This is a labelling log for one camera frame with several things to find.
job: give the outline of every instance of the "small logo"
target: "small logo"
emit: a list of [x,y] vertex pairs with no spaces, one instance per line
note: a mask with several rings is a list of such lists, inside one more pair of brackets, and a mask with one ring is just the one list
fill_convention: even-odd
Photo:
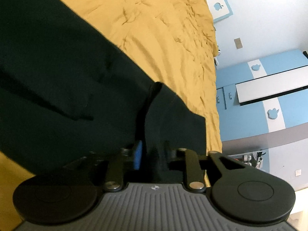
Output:
[[260,67],[261,67],[260,64],[256,64],[256,65],[251,66],[251,69],[254,70],[254,71],[258,71],[260,69]]
[[218,11],[220,9],[222,9],[224,5],[221,5],[219,2],[214,4],[214,8]]
[[158,190],[158,189],[159,189],[159,186],[157,186],[157,185],[152,186],[151,189],[153,189],[153,190]]
[[275,120],[278,117],[279,109],[273,108],[268,110],[267,115],[270,119]]

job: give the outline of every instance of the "wall switch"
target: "wall switch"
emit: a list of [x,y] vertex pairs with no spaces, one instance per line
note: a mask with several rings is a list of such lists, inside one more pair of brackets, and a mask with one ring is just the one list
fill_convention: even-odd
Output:
[[242,42],[241,42],[241,39],[240,39],[240,38],[236,38],[236,39],[234,39],[234,42],[235,42],[236,49],[241,49],[241,48],[243,47],[243,45],[242,45]]
[[300,176],[301,175],[301,169],[295,171],[295,176]]

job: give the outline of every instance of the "blue drawer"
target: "blue drawer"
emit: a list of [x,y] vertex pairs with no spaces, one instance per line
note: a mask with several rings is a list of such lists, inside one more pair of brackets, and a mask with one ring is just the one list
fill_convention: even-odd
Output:
[[222,141],[257,136],[269,131],[262,102],[219,112],[219,124]]
[[236,85],[232,84],[225,86],[224,88],[224,97],[226,101],[226,108],[230,109],[233,106],[239,106],[238,93],[236,92]]
[[237,64],[216,71],[216,88],[222,88],[230,84],[246,82],[254,77],[247,62]]
[[308,122],[308,89],[278,97],[285,127]]
[[259,59],[268,75],[308,65],[308,59],[299,50],[291,50]]
[[225,100],[224,100],[224,90],[222,88],[217,89],[216,107],[217,107],[218,113],[226,109]]

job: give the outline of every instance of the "black circular disc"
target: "black circular disc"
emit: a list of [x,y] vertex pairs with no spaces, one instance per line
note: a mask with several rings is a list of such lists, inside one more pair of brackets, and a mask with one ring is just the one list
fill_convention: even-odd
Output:
[[21,183],[13,194],[19,214],[37,224],[72,221],[95,204],[96,187],[78,172],[60,169]]
[[274,190],[261,181],[246,181],[238,186],[238,193],[247,200],[264,201],[273,196]]
[[211,198],[219,210],[234,220],[274,224],[289,216],[295,192],[287,182],[267,173],[236,169],[213,185]]

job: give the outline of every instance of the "yellow bed sheet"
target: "yellow bed sheet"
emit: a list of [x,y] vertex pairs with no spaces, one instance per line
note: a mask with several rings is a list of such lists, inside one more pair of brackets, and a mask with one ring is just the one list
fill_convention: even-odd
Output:
[[[121,48],[154,81],[174,90],[206,119],[206,150],[222,151],[216,109],[218,53],[206,0],[62,0]],[[15,187],[33,175],[0,153],[0,230],[20,219]]]

